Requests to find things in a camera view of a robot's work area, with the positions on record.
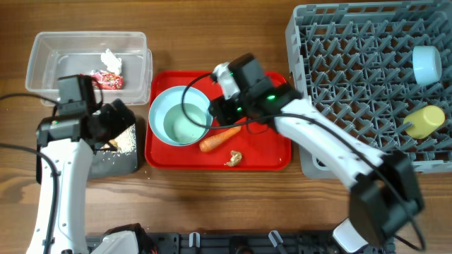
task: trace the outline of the orange carrot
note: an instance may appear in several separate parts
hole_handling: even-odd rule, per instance
[[[202,152],[210,152],[211,150],[215,149],[215,147],[223,144],[226,140],[237,134],[240,129],[242,129],[242,127],[237,126],[220,134],[206,138],[199,143],[199,149],[201,149]]]

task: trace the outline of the wood grain surface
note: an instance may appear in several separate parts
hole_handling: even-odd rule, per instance
[[[292,11],[299,4],[324,2],[2,1],[0,95],[26,91],[28,59],[41,31],[142,31],[153,53],[154,73],[212,70],[253,52],[266,70],[289,78],[284,31]],[[132,109],[147,118],[148,106]],[[35,129],[49,114],[36,99],[0,102],[0,142],[35,147]],[[87,234],[135,222],[149,232],[332,229],[347,216],[347,191],[336,180],[307,179],[296,146],[292,157],[278,172],[168,171],[145,165],[135,174],[90,181]],[[428,253],[452,253],[452,174],[419,179],[427,208],[417,219]],[[0,253],[26,251],[39,192],[35,158],[0,150]],[[401,234],[416,240],[410,228]],[[413,253],[400,244],[398,252]]]

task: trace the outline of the red snack wrapper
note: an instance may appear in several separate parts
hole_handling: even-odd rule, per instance
[[[119,90],[122,88],[123,78],[120,75],[106,71],[93,71],[90,75],[98,81],[103,90]]]

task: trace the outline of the black base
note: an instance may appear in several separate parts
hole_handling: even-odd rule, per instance
[[[298,234],[281,234],[284,247],[288,254],[343,254],[331,237],[331,231],[303,231]],[[189,235],[180,234],[148,234],[158,246],[158,254],[196,254],[194,248],[189,247]],[[199,254],[235,254],[231,253],[231,239],[242,236],[248,240],[250,249],[255,254],[279,254],[270,240],[268,234],[201,234],[201,247]],[[87,237],[90,250],[100,245],[101,236]],[[385,248],[372,248],[367,246],[359,254],[396,254],[393,240]]]
[[[98,152],[91,164],[88,180],[102,179],[108,176],[123,176],[137,171],[144,162],[144,141],[146,121],[136,117],[135,142],[136,149],[128,155],[115,156],[115,153]]]

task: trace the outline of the gray dish rack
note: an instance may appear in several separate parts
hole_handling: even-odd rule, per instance
[[[304,97],[339,127],[383,151],[399,149],[416,171],[452,171],[452,3],[444,0],[297,6],[285,31],[290,72]],[[441,80],[415,82],[412,50],[438,48]],[[441,107],[445,124],[424,140],[403,124],[427,105]],[[302,171],[333,178],[300,147]]]

